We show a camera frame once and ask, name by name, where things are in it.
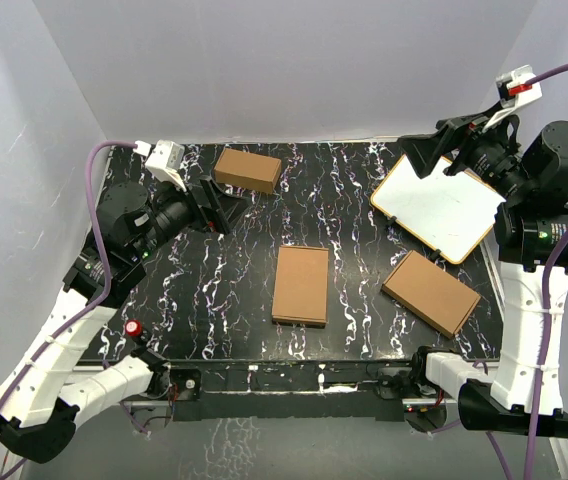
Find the red emergency stop button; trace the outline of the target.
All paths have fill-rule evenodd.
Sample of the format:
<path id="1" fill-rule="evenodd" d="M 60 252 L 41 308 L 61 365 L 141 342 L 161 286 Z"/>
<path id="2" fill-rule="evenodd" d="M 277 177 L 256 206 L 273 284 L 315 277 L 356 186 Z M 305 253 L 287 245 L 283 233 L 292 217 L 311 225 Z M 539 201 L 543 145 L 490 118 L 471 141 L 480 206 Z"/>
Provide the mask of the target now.
<path id="1" fill-rule="evenodd" d="M 143 333 L 143 326 L 137 320 L 129 320 L 125 324 L 125 333 L 130 337 L 139 337 Z"/>

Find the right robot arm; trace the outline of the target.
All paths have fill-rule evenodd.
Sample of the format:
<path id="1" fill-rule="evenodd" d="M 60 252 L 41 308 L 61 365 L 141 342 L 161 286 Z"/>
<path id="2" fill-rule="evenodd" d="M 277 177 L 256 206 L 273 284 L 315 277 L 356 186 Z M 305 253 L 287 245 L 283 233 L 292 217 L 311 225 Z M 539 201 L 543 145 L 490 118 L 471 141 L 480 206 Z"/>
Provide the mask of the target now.
<path id="1" fill-rule="evenodd" d="M 559 388 L 568 294 L 568 121 L 547 124 L 527 148 L 517 141 L 518 128 L 514 115 L 491 124 L 476 114 L 398 141 L 419 178 L 452 155 L 448 175 L 470 171 L 501 197 L 494 224 L 504 297 L 497 372 L 475 372 L 459 356 L 423 347 L 409 381 L 424 397 L 440 389 L 451 394 L 468 430 L 568 439 Z"/>

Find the folded brown cardboard box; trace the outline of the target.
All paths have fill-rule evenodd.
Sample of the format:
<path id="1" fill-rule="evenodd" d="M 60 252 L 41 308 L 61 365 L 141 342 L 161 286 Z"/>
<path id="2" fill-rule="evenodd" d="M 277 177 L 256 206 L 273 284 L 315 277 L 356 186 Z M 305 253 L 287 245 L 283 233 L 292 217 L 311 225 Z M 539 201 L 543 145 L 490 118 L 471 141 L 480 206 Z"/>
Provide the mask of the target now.
<path id="1" fill-rule="evenodd" d="M 213 173 L 217 183 L 273 194 L 281 170 L 278 158 L 225 148 Z"/>

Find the yellow-framed whiteboard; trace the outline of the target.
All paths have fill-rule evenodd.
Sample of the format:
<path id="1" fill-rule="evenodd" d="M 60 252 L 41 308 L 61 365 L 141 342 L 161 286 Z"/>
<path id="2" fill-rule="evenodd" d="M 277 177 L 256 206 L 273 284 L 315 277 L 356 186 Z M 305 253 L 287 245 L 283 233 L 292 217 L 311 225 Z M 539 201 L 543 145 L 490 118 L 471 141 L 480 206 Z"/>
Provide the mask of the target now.
<path id="1" fill-rule="evenodd" d="M 370 197 L 370 204 L 449 263 L 458 265 L 492 230 L 504 201 L 475 175 L 447 176 L 442 157 L 420 179 L 403 155 Z"/>

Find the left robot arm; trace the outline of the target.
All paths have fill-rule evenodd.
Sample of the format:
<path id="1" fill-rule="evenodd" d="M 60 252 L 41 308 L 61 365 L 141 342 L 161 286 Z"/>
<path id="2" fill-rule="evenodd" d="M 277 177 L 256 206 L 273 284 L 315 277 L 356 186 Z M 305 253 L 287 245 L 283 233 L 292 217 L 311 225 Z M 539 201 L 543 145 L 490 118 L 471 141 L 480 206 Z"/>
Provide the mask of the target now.
<path id="1" fill-rule="evenodd" d="M 151 351 L 151 333 L 137 320 L 125 324 L 135 344 L 130 354 L 75 385 L 67 380 L 144 279 L 145 261 L 184 229 L 231 233 L 247 207 L 247 199 L 224 192 L 208 176 L 183 188 L 162 182 L 155 193 L 136 182 L 109 188 L 95 210 L 100 232 L 88 234 L 49 318 L 0 386 L 0 442 L 43 464 L 102 411 L 135 395 L 164 396 L 169 362 Z"/>

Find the flat cardboard stack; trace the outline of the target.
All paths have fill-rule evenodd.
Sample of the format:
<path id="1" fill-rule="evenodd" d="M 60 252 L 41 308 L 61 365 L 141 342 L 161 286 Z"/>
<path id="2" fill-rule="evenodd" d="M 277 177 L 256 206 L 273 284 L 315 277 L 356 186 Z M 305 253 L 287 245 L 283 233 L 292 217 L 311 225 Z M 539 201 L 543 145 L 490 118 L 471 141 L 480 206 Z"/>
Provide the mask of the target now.
<path id="1" fill-rule="evenodd" d="M 453 338 L 480 295 L 416 251 L 406 254 L 381 290 L 447 338 Z"/>

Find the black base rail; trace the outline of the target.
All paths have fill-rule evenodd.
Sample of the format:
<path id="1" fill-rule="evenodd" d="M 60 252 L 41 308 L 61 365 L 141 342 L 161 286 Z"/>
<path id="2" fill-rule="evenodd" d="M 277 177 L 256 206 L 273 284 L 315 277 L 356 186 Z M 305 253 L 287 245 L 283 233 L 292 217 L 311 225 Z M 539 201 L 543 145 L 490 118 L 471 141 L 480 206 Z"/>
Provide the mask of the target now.
<path id="1" fill-rule="evenodd" d="M 371 418 L 434 430 L 437 390 L 413 384 L 407 360 L 209 360 L 171 366 L 174 421 Z"/>

